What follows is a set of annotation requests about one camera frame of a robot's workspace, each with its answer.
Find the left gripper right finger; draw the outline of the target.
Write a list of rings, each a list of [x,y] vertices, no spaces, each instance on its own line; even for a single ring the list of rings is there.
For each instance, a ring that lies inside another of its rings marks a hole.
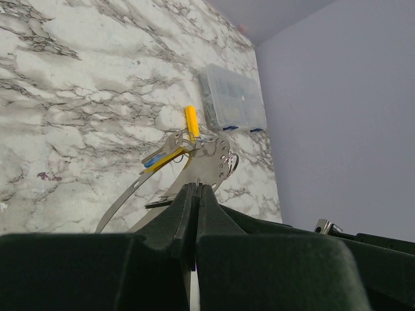
[[[202,187],[196,238],[202,310],[369,310],[351,251],[328,236],[248,234]]]

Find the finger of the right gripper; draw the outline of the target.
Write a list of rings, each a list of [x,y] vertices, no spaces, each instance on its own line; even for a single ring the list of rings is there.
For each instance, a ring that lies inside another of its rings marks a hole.
[[[319,219],[314,231],[306,231],[297,229],[290,225],[260,220],[240,213],[224,205],[220,205],[222,210],[246,233],[248,234],[271,234],[271,233],[316,233],[321,235],[329,235],[337,238],[343,238],[354,242],[360,242],[372,246],[399,251],[409,255],[414,255],[414,243],[404,240],[397,240],[382,236],[368,235],[365,233],[357,233],[350,235],[343,233],[340,227],[334,223]]]

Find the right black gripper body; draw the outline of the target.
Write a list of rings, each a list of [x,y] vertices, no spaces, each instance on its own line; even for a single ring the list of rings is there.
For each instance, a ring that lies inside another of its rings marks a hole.
[[[414,243],[381,236],[344,238],[373,310],[414,310]]]

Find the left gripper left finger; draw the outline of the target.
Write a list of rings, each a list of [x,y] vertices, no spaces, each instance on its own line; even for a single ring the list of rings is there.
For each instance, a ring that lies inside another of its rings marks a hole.
[[[2,310],[188,310],[196,185],[135,233],[1,237]]]

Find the large grey metal keyring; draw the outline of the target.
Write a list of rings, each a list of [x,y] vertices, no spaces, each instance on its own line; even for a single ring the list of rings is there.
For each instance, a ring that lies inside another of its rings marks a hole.
[[[178,177],[160,199],[171,198],[174,200],[182,186],[188,183],[194,183],[197,186],[209,185],[213,190],[217,190],[221,183],[227,180],[235,172],[237,165],[239,164],[239,155],[231,151],[229,140],[225,137],[199,137],[196,141],[192,142],[187,130],[170,134],[163,146],[147,157],[154,157],[158,154],[166,156],[173,153],[179,147],[189,150],[188,153],[184,154],[188,156],[187,162]],[[95,232],[101,233],[127,199],[129,199],[129,197],[131,197],[133,193],[135,193],[135,191],[155,173],[156,172],[144,173],[142,170],[139,173],[139,177],[104,213],[98,222]]]

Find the yellow key tag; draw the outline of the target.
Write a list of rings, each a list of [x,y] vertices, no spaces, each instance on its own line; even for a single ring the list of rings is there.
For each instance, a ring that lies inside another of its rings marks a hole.
[[[173,159],[177,158],[178,156],[184,155],[188,153],[189,150],[179,147],[177,150],[175,150],[173,153],[170,153],[168,155],[165,155],[161,157],[159,160],[157,160],[154,164],[152,164],[150,167],[144,169],[144,173],[153,173],[157,172],[159,169],[161,169],[163,166],[165,166],[167,163],[172,161]]]

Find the blue key tag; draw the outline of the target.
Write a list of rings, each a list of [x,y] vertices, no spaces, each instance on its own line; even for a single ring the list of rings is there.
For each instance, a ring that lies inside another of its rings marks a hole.
[[[162,158],[163,158],[163,155],[160,155],[160,154],[155,155],[154,157],[147,157],[144,160],[142,160],[142,164],[144,165],[145,168],[149,168],[155,163],[157,163]]]

